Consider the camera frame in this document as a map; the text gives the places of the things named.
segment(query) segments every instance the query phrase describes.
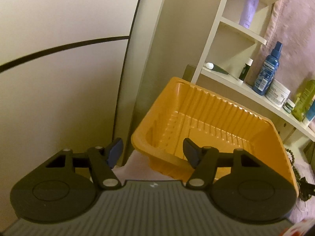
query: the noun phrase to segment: pink fabric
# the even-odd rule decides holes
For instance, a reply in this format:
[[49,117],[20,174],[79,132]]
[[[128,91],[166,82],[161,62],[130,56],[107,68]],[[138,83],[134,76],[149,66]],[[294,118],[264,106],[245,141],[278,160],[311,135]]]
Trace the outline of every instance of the pink fabric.
[[260,72],[277,41],[283,43],[275,79],[289,90],[290,97],[304,79],[315,79],[315,0],[279,0],[275,3],[265,39],[247,74],[250,85]]
[[[310,184],[315,184],[315,177],[311,165],[298,160],[294,162],[294,166],[299,171],[301,178],[305,177]],[[299,198],[291,212],[289,220],[298,223],[305,218],[315,218],[315,197],[311,197],[308,201],[301,201]]]

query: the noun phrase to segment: white jar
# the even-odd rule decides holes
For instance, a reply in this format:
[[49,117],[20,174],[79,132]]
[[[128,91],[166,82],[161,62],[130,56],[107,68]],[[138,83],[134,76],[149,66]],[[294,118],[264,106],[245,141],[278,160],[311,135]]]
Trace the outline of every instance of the white jar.
[[275,106],[282,107],[289,94],[290,90],[274,79],[266,92],[266,98]]

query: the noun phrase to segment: pink towel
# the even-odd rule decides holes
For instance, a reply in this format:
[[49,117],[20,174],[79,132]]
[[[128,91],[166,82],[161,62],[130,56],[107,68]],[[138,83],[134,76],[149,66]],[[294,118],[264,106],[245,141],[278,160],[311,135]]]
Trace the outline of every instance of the pink towel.
[[266,56],[280,41],[283,48],[275,79],[294,97],[304,79],[315,79],[315,0],[276,2],[265,39],[267,44],[261,45],[246,82],[254,84]]

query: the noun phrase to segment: ribbed plastic surface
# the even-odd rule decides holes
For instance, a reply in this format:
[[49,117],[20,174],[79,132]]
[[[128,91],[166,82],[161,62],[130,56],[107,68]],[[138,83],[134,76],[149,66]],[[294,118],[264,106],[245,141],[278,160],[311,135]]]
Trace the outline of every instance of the ribbed plastic surface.
[[218,212],[204,192],[180,181],[127,181],[85,214],[59,224],[19,219],[5,236],[278,236],[292,224],[244,224]]
[[[241,105],[179,78],[172,78],[132,135],[132,144],[162,174],[188,180],[193,168],[183,140],[220,152],[243,148],[298,187],[273,123]],[[218,168],[216,178],[230,173]]]

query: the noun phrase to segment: orange tray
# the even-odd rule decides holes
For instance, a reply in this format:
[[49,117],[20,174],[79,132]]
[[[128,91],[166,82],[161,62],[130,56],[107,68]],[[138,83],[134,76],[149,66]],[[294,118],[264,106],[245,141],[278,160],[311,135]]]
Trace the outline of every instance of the orange tray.
[[[295,176],[273,123],[247,108],[180,78],[172,78],[131,137],[152,169],[186,182],[193,172],[183,140],[232,153],[243,148],[294,185]],[[218,168],[216,178],[230,173]]]

